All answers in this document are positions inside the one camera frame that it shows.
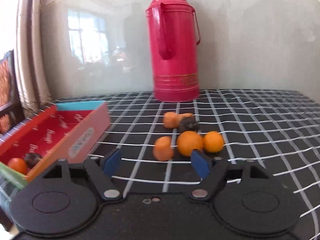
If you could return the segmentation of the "colourful cardboard box tray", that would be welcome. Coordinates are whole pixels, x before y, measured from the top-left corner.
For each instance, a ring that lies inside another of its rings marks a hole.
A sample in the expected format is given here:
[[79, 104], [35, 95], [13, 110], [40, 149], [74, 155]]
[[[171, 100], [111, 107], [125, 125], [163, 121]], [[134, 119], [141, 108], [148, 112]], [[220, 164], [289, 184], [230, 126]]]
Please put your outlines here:
[[[1, 136], [1, 177], [22, 189], [57, 159], [80, 163], [111, 124], [106, 101], [54, 103]], [[8, 166], [12, 158], [38, 153], [26, 175]]]

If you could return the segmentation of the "black white checked tablecloth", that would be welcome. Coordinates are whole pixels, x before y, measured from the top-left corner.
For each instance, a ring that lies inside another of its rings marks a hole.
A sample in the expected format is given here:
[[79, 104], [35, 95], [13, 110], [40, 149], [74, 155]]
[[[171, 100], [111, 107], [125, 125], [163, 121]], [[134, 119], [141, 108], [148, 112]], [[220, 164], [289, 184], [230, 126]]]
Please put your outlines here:
[[319, 239], [319, 103], [297, 91], [63, 98], [7, 143], [36, 163], [16, 239]]

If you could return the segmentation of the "red thermos flask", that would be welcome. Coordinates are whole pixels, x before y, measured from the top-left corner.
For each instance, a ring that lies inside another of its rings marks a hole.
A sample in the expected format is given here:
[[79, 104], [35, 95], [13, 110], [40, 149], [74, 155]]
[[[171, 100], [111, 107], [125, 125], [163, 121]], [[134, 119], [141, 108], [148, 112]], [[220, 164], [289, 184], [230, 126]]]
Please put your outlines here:
[[184, 102], [199, 96], [196, 11], [186, 0], [152, 0], [145, 11], [154, 96]]

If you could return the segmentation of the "beige curtain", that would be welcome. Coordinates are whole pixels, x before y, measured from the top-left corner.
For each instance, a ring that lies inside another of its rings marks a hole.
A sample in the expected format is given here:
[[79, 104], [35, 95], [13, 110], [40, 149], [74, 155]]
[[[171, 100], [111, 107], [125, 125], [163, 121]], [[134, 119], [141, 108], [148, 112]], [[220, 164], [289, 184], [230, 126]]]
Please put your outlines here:
[[40, 16], [41, 0], [18, 0], [15, 72], [27, 117], [52, 100], [43, 63]]

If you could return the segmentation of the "small orange tangerine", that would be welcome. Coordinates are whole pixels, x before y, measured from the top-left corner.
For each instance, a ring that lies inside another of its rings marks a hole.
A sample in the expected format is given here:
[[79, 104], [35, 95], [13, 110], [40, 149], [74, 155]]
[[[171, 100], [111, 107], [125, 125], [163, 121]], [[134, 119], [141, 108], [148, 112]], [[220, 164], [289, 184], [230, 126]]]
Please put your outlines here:
[[203, 145], [206, 152], [218, 153], [223, 150], [225, 142], [219, 132], [210, 131], [203, 136]]

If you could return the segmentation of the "dark brown mangosteen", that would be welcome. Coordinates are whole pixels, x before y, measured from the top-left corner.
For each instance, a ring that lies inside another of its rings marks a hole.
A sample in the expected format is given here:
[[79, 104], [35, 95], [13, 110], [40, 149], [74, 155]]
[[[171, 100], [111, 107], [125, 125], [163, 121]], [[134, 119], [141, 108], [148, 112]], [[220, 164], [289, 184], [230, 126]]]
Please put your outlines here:
[[178, 133], [183, 133], [186, 131], [194, 131], [197, 132], [200, 129], [200, 126], [195, 118], [193, 117], [186, 117], [180, 121], [178, 126]]

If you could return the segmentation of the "large orange tangerine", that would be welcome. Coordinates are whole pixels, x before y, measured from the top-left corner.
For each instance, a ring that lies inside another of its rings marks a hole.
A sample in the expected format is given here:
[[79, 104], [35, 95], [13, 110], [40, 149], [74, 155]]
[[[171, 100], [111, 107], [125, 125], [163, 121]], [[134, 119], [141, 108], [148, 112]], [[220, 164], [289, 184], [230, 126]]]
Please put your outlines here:
[[203, 150], [202, 137], [195, 131], [181, 133], [176, 140], [179, 154], [190, 157], [193, 150]]

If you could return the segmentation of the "orange persimmon back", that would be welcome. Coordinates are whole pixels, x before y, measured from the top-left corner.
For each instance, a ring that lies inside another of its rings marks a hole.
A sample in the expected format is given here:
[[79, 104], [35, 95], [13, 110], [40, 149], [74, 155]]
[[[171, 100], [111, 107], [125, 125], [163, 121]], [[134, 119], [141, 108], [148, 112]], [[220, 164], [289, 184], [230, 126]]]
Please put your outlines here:
[[180, 122], [184, 118], [191, 118], [192, 113], [177, 114], [175, 112], [166, 112], [163, 115], [163, 126], [168, 129], [178, 128]]

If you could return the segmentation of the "orange persimmon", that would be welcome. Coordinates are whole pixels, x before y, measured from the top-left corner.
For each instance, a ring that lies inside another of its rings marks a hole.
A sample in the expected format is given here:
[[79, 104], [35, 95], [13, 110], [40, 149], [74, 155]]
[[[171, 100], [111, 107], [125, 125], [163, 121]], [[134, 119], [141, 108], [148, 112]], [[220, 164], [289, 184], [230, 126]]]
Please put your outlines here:
[[174, 156], [171, 137], [160, 137], [155, 141], [153, 156], [158, 161], [169, 161]]
[[163, 126], [168, 129], [178, 128], [180, 122], [184, 118], [191, 118], [192, 113], [177, 114], [175, 112], [166, 112], [163, 115]]

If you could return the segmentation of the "orange persimmon front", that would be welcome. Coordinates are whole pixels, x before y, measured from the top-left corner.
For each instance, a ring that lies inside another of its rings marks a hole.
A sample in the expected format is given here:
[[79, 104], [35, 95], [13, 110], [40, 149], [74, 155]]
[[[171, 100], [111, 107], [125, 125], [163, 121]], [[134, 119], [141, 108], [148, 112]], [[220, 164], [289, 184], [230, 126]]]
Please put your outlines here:
[[174, 156], [171, 137], [160, 137], [155, 141], [153, 156], [158, 161], [169, 161]]

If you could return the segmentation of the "dark fruit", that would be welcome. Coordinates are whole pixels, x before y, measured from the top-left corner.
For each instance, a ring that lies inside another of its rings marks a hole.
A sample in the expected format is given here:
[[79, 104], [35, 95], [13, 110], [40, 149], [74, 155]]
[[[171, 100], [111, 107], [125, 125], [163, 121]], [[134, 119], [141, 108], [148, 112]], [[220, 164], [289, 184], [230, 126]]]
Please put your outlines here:
[[24, 156], [24, 161], [29, 169], [32, 169], [33, 167], [35, 167], [40, 162], [41, 159], [42, 159], [42, 156], [38, 153], [27, 153]]

